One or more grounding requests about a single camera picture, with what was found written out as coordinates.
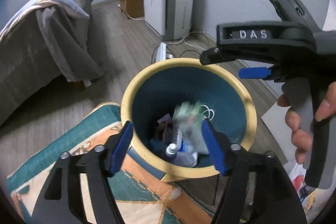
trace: gray blanket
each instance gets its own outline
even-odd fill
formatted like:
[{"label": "gray blanket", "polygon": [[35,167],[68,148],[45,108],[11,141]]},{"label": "gray blanket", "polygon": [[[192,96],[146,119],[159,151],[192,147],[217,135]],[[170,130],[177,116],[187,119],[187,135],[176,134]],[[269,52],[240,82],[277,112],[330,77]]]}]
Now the gray blanket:
[{"label": "gray blanket", "polygon": [[86,51],[88,19],[70,19],[58,5],[29,13],[0,43],[0,124],[59,75],[92,80],[104,71]]}]

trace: screw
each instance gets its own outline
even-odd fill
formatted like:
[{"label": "screw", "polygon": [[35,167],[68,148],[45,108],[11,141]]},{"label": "screw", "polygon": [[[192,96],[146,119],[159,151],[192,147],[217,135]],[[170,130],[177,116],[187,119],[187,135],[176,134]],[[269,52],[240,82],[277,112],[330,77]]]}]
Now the screw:
[{"label": "screw", "polygon": [[265,155],[268,157],[268,158],[274,158],[275,157],[275,153],[272,151],[272,150],[268,150],[265,152]]},{"label": "screw", "polygon": [[63,152],[61,155],[60,155],[60,158],[61,159],[67,159],[70,157],[70,153],[69,152]]},{"label": "screw", "polygon": [[94,150],[95,150],[96,152],[102,152],[104,149],[105,149],[105,146],[103,146],[102,144],[97,145],[97,146],[94,148]]},{"label": "screw", "polygon": [[241,149],[241,146],[237,143],[233,143],[230,147],[234,151],[239,151]]}]

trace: hand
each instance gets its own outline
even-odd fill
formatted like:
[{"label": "hand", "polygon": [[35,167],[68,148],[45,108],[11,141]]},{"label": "hand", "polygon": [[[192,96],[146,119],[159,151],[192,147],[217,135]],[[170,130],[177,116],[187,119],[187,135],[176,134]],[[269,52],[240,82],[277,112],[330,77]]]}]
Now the hand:
[{"label": "hand", "polygon": [[[278,106],[290,106],[287,98],[281,95],[277,101]],[[318,122],[330,117],[336,113],[336,82],[330,84],[327,94],[321,105],[316,111],[315,120]],[[300,116],[290,108],[285,116],[286,125],[292,130],[292,144],[297,147],[295,151],[295,159],[298,164],[302,164],[306,160],[306,152],[312,146],[311,137],[300,129]]]}]

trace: yellow rim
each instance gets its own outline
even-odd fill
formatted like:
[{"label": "yellow rim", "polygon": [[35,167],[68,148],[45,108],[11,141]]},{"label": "yellow rim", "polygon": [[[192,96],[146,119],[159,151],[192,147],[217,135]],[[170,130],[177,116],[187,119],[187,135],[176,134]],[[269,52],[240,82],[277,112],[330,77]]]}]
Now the yellow rim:
[{"label": "yellow rim", "polygon": [[[136,75],[128,85],[121,102],[122,124],[125,124],[126,121],[132,121],[133,100],[143,82],[145,82],[150,76],[154,75],[155,73],[161,70],[178,66],[195,67],[208,70],[225,79],[237,91],[237,93],[239,94],[244,103],[247,117],[246,132],[243,141],[241,142],[241,146],[243,146],[246,150],[249,150],[254,141],[257,129],[257,114],[250,94],[248,93],[246,88],[242,85],[242,83],[240,83],[239,80],[235,78],[228,71],[224,70],[223,68],[217,65],[202,66],[199,60],[193,58],[168,59],[165,61],[155,63],[145,68],[140,73],[138,73],[138,75]],[[142,157],[146,162],[148,162],[153,167],[167,174],[183,178],[201,178],[218,174],[218,172],[215,170],[213,166],[201,167],[201,168],[187,168],[172,165],[160,159],[144,146],[144,144],[140,141],[135,131],[133,134],[131,144],[140,157]]]}]

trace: wooden floor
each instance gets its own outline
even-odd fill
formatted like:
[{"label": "wooden floor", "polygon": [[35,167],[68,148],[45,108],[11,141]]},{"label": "wooden floor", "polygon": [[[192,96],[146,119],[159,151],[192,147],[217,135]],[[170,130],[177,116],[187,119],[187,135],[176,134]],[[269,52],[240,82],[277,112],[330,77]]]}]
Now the wooden floor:
[{"label": "wooden floor", "polygon": [[[94,80],[90,87],[80,93],[64,77],[58,77],[25,101],[0,126],[2,186],[8,174],[78,124],[96,105],[106,101],[121,103],[130,80],[151,64],[153,50],[160,43],[159,38],[144,21],[126,20],[117,4],[116,1],[108,1],[94,6],[89,28],[88,51],[107,69],[106,75]],[[189,42],[198,43],[195,39],[189,39]],[[206,43],[202,47],[212,46]],[[177,57],[184,50],[191,49],[184,44],[169,48]],[[187,52],[184,57],[198,58],[198,55]],[[238,75],[240,66],[237,62],[221,66]],[[251,151],[262,153],[271,149],[285,162],[279,146],[261,120],[275,98],[256,80],[242,80],[242,83],[254,101],[258,116],[257,135]],[[205,203],[216,205],[225,181],[219,179],[216,195],[217,179],[187,180],[182,182],[182,186]]]}]

